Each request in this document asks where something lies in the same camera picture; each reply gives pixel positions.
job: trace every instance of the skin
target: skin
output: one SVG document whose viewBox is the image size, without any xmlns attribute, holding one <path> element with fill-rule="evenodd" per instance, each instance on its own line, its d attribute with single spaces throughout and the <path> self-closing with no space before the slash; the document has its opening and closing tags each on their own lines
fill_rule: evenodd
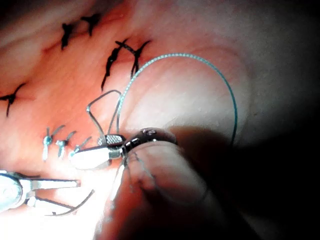
<svg viewBox="0 0 320 240">
<path fill-rule="evenodd" d="M 92 239 L 103 215 L 113 219 L 102 225 L 101 239 L 131 238 L 141 229 L 145 238 L 175 230 L 179 236 L 226 236 L 233 230 L 248 236 L 245 227 L 235 227 L 223 202 L 262 239 L 289 237 L 289 230 L 300 224 L 293 214 L 304 205 L 292 194 L 304 192 L 296 175 L 301 165 L 295 171 L 291 159 L 307 158 L 317 149 L 313 138 L 319 131 L 320 34 L 313 14 L 317 6 L 277 2 L 82 0 L 8 6 L 0 28 L 0 96 L 27 84 L 17 92 L 8 118 L 8 103 L 0 101 L 0 169 L 81 180 L 79 189 L 38 193 L 69 205 L 79 204 L 92 188 L 95 194 L 68 217 L 43 218 L 24 206 L 3 212 L 1 239 Z M 90 37 L 88 23 L 80 19 L 98 12 L 101 20 Z M 62 23 L 74 23 L 63 51 Z M 119 161 L 98 171 L 79 171 L 68 162 L 76 144 L 99 136 L 86 105 L 101 94 L 106 60 L 118 47 L 115 41 L 127 38 L 133 49 L 151 41 L 141 53 L 140 66 L 161 54 L 192 53 L 219 68 L 232 87 L 238 108 L 233 151 L 227 151 L 234 125 L 230 95 L 204 64 L 184 58 L 154 63 L 133 83 L 123 105 L 124 136 L 145 127 L 168 128 L 177 136 L 184 150 L 154 143 L 135 151 L 161 189 L 176 199 L 197 199 L 205 180 L 210 192 L 198 207 L 182 209 L 163 200 L 153 178 L 133 159 L 129 167 L 134 192 L 126 171 L 112 210 L 108 196 Z M 134 56 L 121 50 L 104 90 L 123 92 L 133 62 Z M 117 98 L 110 95 L 92 108 L 105 130 Z M 57 159 L 58 146 L 53 144 L 42 162 L 46 127 L 61 124 L 66 127 L 54 141 L 77 130 L 65 158 Z M 95 144 L 92 140 L 86 146 Z"/>
</svg>

